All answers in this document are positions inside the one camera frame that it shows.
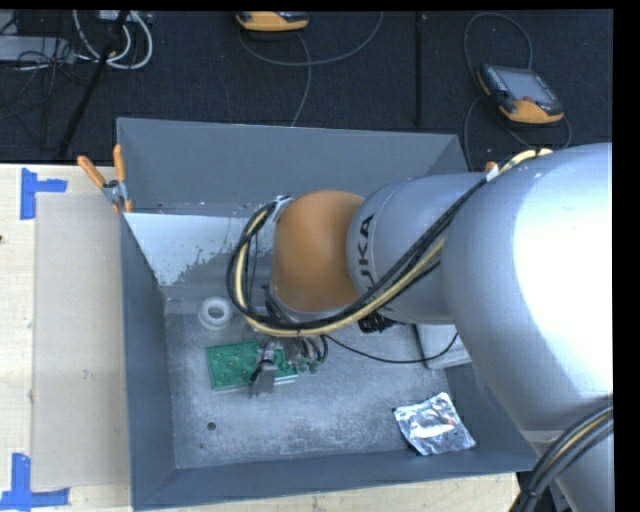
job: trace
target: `white spool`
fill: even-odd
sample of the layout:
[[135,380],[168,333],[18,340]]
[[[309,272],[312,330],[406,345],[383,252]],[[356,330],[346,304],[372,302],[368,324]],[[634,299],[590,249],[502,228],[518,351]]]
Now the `white spool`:
[[202,302],[198,311],[200,323],[211,331],[221,331],[227,327],[232,316],[231,303],[222,297],[209,297]]

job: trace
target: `blue tape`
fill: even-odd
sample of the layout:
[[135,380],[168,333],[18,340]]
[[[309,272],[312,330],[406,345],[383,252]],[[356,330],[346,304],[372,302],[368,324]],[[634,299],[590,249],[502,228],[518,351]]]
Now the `blue tape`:
[[20,197],[20,218],[33,219],[36,216],[36,192],[64,192],[65,180],[38,181],[38,174],[26,167],[22,168],[22,193]]
[[50,492],[31,492],[31,459],[21,453],[11,456],[11,490],[0,496],[0,510],[29,512],[32,507],[66,505],[69,489]]

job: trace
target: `beige cardboard sheet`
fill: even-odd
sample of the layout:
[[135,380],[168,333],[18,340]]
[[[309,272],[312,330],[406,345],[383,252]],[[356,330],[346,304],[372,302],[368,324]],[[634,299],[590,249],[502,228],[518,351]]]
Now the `beige cardboard sheet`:
[[129,480],[118,223],[102,195],[38,195],[33,490]]

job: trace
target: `crumpled aluminum foil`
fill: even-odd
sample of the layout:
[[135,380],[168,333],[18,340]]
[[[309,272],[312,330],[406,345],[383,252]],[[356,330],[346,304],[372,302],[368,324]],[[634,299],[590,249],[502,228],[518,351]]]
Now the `crumpled aluminum foil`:
[[447,393],[393,410],[402,434],[422,455],[466,450],[476,445]]

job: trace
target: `green circuit board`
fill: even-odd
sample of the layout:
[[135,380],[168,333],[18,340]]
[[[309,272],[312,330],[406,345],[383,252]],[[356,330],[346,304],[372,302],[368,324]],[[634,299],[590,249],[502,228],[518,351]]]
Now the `green circuit board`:
[[[263,350],[260,340],[249,340],[208,347],[207,361],[213,389],[248,385]],[[276,380],[297,375],[295,367],[289,365],[283,349],[274,351],[277,366]]]

